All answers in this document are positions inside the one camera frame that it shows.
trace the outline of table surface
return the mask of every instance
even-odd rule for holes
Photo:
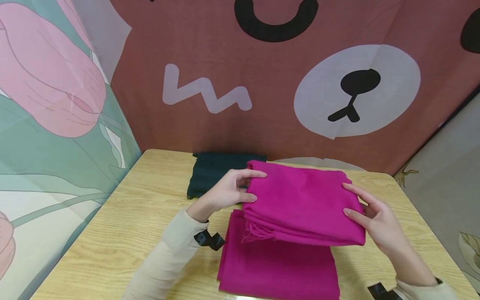
[[[32,299],[120,299],[133,273],[158,243],[167,224],[181,208],[192,202],[186,199],[186,191],[194,163],[195,158],[190,153],[146,151]],[[452,286],[459,299],[478,298],[391,176],[366,171],[344,172],[354,184],[391,205],[413,247],[434,274]],[[239,207],[215,213],[210,218],[209,231],[218,231],[224,237],[234,208]],[[341,299],[372,299],[368,286],[380,281],[387,289],[395,285],[390,262],[370,237],[367,236],[363,247],[338,247],[332,251]],[[216,275],[220,256],[221,251],[201,247],[185,267],[184,275],[168,299],[254,299],[218,291]]]

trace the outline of wristwatch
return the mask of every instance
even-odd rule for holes
[[[200,246],[208,246],[215,251],[218,251],[225,244],[225,240],[220,236],[218,232],[211,236],[207,229],[195,234],[193,238]]]

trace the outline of wall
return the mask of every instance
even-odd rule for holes
[[[70,0],[0,0],[0,145],[0,298],[28,299],[140,155]]]
[[[396,175],[417,210],[480,293],[480,96]]]
[[[394,175],[480,82],[476,0],[110,0],[142,150]]]

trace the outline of beige sleeve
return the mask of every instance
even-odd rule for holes
[[[415,287],[397,279],[394,291],[403,300],[457,300],[448,284],[441,282],[435,287]]]
[[[165,229],[162,239],[133,275],[122,300],[162,300],[199,244],[193,236],[207,229],[181,210]]]

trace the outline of bear nose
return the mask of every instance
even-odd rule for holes
[[[373,90],[379,83],[380,74],[374,69],[358,70],[345,75],[340,82],[340,87],[353,97]]]
[[[345,75],[340,82],[340,87],[352,98],[347,106],[328,116],[328,120],[335,122],[347,116],[350,122],[355,123],[360,121],[360,116],[353,106],[353,102],[355,102],[358,95],[373,90],[379,83],[380,74],[374,69],[353,71]]]

